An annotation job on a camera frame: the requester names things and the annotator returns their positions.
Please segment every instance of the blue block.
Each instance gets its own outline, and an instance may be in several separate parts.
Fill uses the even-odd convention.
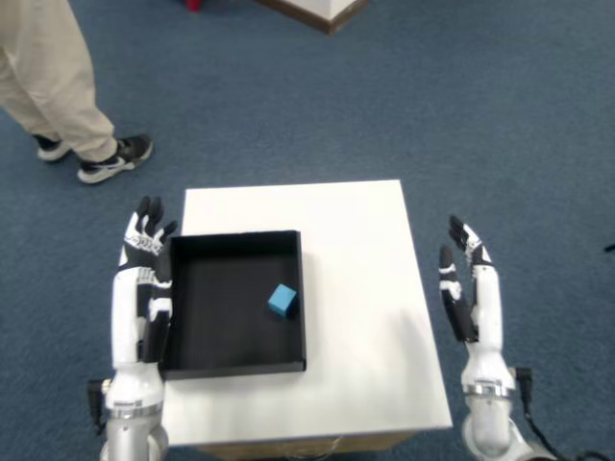
[[[295,290],[288,288],[286,285],[279,284],[276,291],[269,298],[269,308],[277,314],[286,317],[295,296],[297,296]]]

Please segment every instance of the leg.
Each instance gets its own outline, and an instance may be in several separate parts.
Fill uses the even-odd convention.
[[[60,136],[45,116],[40,113],[17,81],[7,55],[0,48],[0,106],[30,134],[38,134],[52,141]]]
[[[113,125],[96,107],[92,63],[68,2],[3,3],[0,42],[23,91],[81,159],[112,157]]]

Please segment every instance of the robotic hand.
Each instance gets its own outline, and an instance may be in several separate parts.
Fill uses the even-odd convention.
[[[164,386],[158,370],[173,314],[167,237],[175,221],[156,230],[160,199],[142,199],[124,235],[113,281],[111,341],[115,377],[106,392],[107,443],[102,460],[154,461],[166,456]]]
[[[457,280],[453,252],[440,250],[440,294],[458,341],[465,343],[468,364],[461,384],[470,407],[463,424],[466,448],[480,461],[554,459],[529,445],[509,419],[515,380],[502,358],[500,282],[487,249],[469,226],[452,216],[449,234],[472,269],[475,303],[465,301]]]

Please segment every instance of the wooden edge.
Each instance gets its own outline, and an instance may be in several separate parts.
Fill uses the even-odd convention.
[[[339,31],[348,21],[350,21],[358,12],[365,8],[369,0],[355,0],[346,7],[340,14],[329,21],[330,26],[327,33],[332,36]]]
[[[319,31],[322,31],[330,36],[339,31],[344,24],[350,21],[350,19],[355,16],[355,14],[357,14],[359,11],[361,11],[369,2],[369,0],[355,0],[335,18],[329,20],[322,16],[319,16],[318,14],[314,14],[313,12],[309,12],[308,10],[304,10],[301,7],[288,3],[285,0],[256,1],[261,5],[264,5],[265,7],[269,7],[272,10],[281,12],[288,17],[292,17],[293,19],[296,19],[299,22],[303,22],[309,27],[318,29]]]
[[[390,449],[413,435],[415,435],[415,432],[397,432],[332,439],[200,446],[197,449],[227,461],[284,457],[320,457],[330,453]]]

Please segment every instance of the sneaker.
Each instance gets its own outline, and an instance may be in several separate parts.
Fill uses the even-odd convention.
[[[124,170],[134,170],[152,155],[154,142],[146,134],[117,140],[117,151],[104,161],[82,161],[77,177],[87,184],[112,178]]]
[[[51,139],[47,139],[39,134],[35,134],[34,138],[38,143],[37,156],[43,161],[58,161],[71,150],[70,147],[68,147],[68,145],[62,140],[52,141]]]

